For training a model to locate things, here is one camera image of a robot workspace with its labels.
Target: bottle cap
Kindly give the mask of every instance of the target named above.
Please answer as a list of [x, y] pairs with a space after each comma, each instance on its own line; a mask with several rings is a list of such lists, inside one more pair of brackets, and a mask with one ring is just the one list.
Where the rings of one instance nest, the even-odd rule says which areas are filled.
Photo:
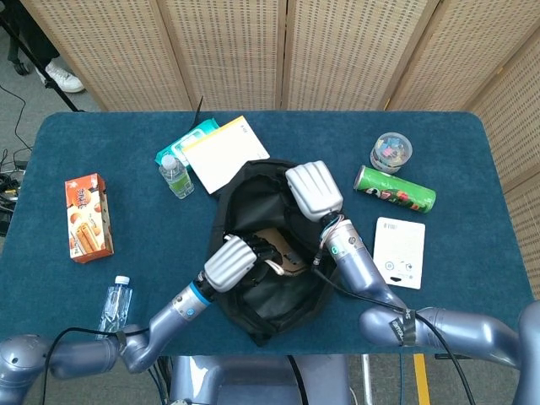
[[161, 158], [161, 165], [165, 170], [176, 169], [176, 159], [173, 155], [166, 154], [163, 158]]
[[126, 276], [116, 276], [116, 278], [115, 278], [115, 284], [128, 285], [128, 284], [129, 284], [129, 277], [126, 277]]

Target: white card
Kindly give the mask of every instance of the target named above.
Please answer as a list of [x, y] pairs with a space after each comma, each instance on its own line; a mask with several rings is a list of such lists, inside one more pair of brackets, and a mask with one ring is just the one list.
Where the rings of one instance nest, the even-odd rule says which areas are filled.
[[231, 181], [248, 160], [270, 157], [243, 116], [182, 148], [182, 153], [209, 194]]
[[388, 284], [420, 289], [425, 225], [380, 217], [373, 261]]

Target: plastic water bottle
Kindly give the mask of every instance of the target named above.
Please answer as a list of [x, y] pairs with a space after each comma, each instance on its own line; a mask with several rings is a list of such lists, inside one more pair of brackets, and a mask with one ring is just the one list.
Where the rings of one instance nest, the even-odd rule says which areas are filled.
[[100, 331], [118, 332], [126, 325], [129, 303], [132, 300], [132, 289], [128, 285], [129, 277], [116, 276], [115, 285], [107, 289], [107, 298], [98, 327]]
[[185, 198], [193, 192], [193, 183], [186, 167], [175, 156], [166, 154], [161, 159], [159, 172], [178, 198]]

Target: table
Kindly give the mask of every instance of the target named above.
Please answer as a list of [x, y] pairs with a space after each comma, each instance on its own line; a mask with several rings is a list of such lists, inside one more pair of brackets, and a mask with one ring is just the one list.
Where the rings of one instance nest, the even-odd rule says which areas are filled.
[[[532, 293], [476, 116], [227, 111], [203, 112], [201, 119], [213, 116], [223, 125], [241, 114], [272, 157], [327, 163], [370, 251], [380, 216], [426, 225], [422, 289], [393, 287], [409, 307], [480, 312], [516, 327]], [[189, 198], [176, 199], [154, 163], [155, 153], [192, 120], [192, 112], [152, 112], [58, 113], [44, 121], [0, 258], [0, 339], [30, 332], [53, 338], [66, 327], [96, 327], [117, 274], [132, 278], [129, 321], [146, 325], [203, 269], [217, 203], [197, 180]], [[430, 213], [353, 190], [360, 165], [369, 163], [370, 149], [384, 132], [411, 140], [413, 157], [399, 175], [437, 191]], [[68, 256], [63, 182], [91, 172], [107, 183], [116, 252], [78, 264]], [[213, 305], [165, 354], [388, 351], [359, 334], [358, 316], [368, 307], [334, 295], [315, 321], [258, 348]]]

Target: pringles can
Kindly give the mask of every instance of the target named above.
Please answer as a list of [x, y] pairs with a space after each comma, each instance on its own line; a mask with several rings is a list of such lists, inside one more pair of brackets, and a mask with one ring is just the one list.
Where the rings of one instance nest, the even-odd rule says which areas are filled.
[[428, 213], [437, 197], [437, 194], [429, 188], [365, 166], [360, 168], [356, 176], [354, 190], [420, 213]]

